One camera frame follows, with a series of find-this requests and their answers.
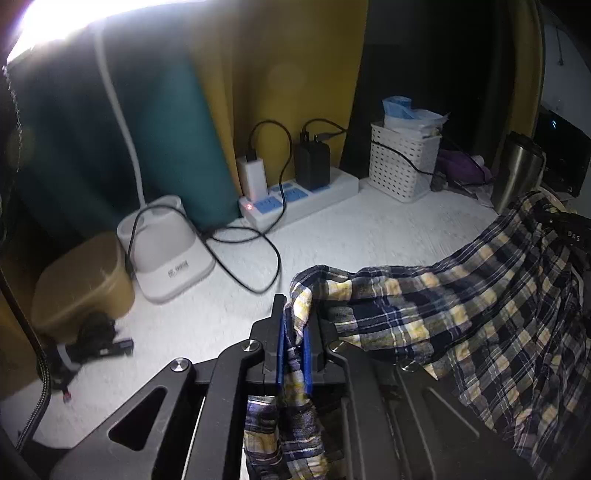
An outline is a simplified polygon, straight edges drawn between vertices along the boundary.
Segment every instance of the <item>teal fabric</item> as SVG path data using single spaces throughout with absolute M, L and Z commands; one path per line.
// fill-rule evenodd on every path
M 177 194 L 206 229 L 238 217 L 238 194 L 181 33 L 189 8 L 166 5 L 118 15 L 103 36 L 146 200 Z M 17 177 L 24 203 L 66 247 L 116 229 L 139 203 L 91 30 L 35 52 L 9 72 L 30 153 Z

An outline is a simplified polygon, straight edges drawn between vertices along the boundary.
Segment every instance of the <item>power strip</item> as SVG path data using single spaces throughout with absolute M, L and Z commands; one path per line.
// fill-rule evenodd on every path
M 295 180 L 285 181 L 283 193 L 287 209 L 275 229 L 353 197 L 358 192 L 359 179 L 334 167 L 330 168 L 330 183 L 313 192 L 298 185 Z M 254 228 L 259 231 L 265 230 L 279 216 L 283 207 L 279 184 L 269 188 L 268 197 L 257 202 L 241 197 L 238 205 L 244 218 Z

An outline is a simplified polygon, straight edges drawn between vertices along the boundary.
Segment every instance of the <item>white desk surface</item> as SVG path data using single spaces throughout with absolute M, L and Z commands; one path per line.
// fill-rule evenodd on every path
M 496 217 L 475 200 L 429 193 L 404 204 L 365 185 L 358 195 L 269 235 L 282 258 L 281 280 L 263 296 L 241 289 L 221 268 L 164 305 L 153 305 L 136 286 L 129 313 L 118 320 L 119 338 L 132 337 L 132 357 L 85 365 L 70 384 L 72 400 L 54 394 L 35 439 L 73 447 L 111 415 L 172 359 L 214 358 L 248 338 L 253 322 L 267 317 L 275 293 L 288 293 L 291 279 L 316 264 L 355 272 L 372 265 L 430 265 L 476 238 Z M 264 286 L 275 271 L 275 255 L 262 240 L 214 244 L 240 278 Z M 16 441 L 35 406 L 37 381 L 0 405 L 0 421 Z

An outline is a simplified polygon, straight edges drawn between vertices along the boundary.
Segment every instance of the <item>desk lamp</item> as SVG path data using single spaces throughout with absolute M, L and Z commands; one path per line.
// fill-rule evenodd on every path
M 135 271 L 144 296 L 154 303 L 170 300 L 205 278 L 215 261 L 188 223 L 178 196 L 167 195 L 149 204 L 144 199 L 138 155 L 109 74 L 103 24 L 116 14 L 194 1 L 198 0 L 36 0 L 18 24 L 20 36 L 5 70 L 9 75 L 11 65 L 26 61 L 37 46 L 64 41 L 83 28 L 93 29 L 100 77 L 129 152 L 139 200 L 139 209 L 120 222 L 117 235 L 128 253 L 130 272 Z

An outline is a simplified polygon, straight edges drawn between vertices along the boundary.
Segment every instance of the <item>plaid fabric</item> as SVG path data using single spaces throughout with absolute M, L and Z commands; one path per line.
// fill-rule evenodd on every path
M 393 361 L 415 359 L 435 378 L 453 375 L 459 400 L 539 478 L 549 475 L 589 403 L 591 340 L 570 250 L 532 214 L 548 205 L 541 193 L 526 195 L 430 267 L 352 274 L 319 265 L 296 276 L 284 312 L 293 334 L 286 337 L 283 393 L 248 403 L 253 478 L 340 476 L 304 389 L 300 345 L 312 301 L 341 339 Z

